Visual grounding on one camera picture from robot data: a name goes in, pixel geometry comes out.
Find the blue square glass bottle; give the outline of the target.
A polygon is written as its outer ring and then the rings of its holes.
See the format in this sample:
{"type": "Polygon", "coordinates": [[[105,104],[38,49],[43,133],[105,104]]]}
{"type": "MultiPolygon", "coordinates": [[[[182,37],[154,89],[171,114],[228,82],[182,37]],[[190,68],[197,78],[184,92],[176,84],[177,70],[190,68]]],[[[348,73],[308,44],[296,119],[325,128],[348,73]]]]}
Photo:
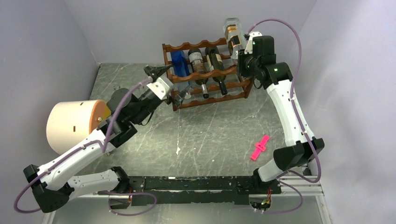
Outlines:
{"type": "MultiPolygon", "coordinates": [[[[176,76],[178,77],[187,77],[190,75],[190,71],[188,68],[188,64],[186,61],[185,53],[184,51],[172,51],[170,53],[171,59],[172,59],[172,64],[173,64],[173,70],[176,76]]],[[[189,88],[187,90],[187,93],[185,95],[185,99],[190,99],[191,98],[191,82],[180,82],[177,83],[177,89],[179,91],[182,91],[186,88],[189,88]]]]}

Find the clear square liquor bottle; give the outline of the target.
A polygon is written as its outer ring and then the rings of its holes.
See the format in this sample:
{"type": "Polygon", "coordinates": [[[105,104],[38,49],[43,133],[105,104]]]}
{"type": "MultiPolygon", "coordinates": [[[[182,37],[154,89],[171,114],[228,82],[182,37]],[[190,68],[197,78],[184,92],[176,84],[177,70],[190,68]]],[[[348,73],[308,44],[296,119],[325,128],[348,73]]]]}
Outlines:
{"type": "Polygon", "coordinates": [[[228,44],[231,60],[234,64],[237,64],[238,53],[240,50],[245,49],[247,44],[240,20],[235,17],[225,19],[223,31],[228,44]]]}

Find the dark green wine bottle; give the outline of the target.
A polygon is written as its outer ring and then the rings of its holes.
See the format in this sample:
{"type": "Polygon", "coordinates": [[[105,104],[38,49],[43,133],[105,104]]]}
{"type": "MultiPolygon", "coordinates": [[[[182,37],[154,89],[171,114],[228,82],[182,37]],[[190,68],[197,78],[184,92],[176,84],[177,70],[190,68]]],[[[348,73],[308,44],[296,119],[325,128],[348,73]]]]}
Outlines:
{"type": "MultiPolygon", "coordinates": [[[[225,70],[219,50],[216,46],[206,47],[205,55],[206,55],[206,59],[207,59],[210,71],[213,71],[213,70],[224,71],[225,70]]],[[[225,78],[226,78],[226,76],[213,77],[213,80],[218,83],[220,92],[223,96],[228,94],[226,84],[225,84],[225,78]]]]}

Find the labelled green wine bottle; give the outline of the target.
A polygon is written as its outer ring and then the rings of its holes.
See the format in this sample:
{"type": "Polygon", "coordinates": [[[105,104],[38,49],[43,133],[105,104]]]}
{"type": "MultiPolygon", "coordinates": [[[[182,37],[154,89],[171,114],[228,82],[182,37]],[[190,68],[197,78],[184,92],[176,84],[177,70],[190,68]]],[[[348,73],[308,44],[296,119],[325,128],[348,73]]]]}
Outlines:
{"type": "MultiPolygon", "coordinates": [[[[200,49],[194,48],[188,51],[188,56],[190,60],[190,64],[194,73],[205,74],[206,73],[206,66],[203,60],[202,53],[200,49]]],[[[204,99],[209,98],[209,93],[207,90],[208,78],[206,79],[197,79],[195,83],[200,86],[202,95],[204,99]]]]}

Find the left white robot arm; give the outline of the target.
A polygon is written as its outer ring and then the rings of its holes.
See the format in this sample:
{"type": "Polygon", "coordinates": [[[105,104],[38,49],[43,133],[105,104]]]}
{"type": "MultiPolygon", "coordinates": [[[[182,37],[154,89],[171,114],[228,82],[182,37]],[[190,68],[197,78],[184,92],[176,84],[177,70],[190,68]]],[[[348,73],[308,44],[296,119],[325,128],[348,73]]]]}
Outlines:
{"type": "Polygon", "coordinates": [[[46,164],[24,168],[27,188],[32,190],[39,211],[53,212],[69,200],[93,192],[134,194],[130,179],[121,167],[83,176],[78,172],[132,138],[137,133],[136,126],[150,120],[161,103],[182,103],[186,92],[171,96],[173,83],[165,75],[168,69],[168,65],[145,66],[147,77],[131,89],[117,89],[107,102],[111,115],[87,137],[46,164]]]}

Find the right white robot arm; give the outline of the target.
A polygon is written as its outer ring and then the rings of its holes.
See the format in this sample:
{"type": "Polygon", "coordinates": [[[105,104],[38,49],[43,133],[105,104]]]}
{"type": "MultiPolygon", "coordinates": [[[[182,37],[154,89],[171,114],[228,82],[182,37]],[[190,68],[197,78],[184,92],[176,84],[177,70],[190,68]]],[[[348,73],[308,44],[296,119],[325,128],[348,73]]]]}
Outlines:
{"type": "Polygon", "coordinates": [[[291,168],[317,159],[325,144],[309,128],[292,89],[293,76],[287,63],[276,62],[274,38],[251,32],[245,49],[238,52],[237,72],[256,78],[268,93],[280,118],[286,146],[273,151],[273,158],[254,171],[252,188],[264,193],[270,181],[291,168]]]}

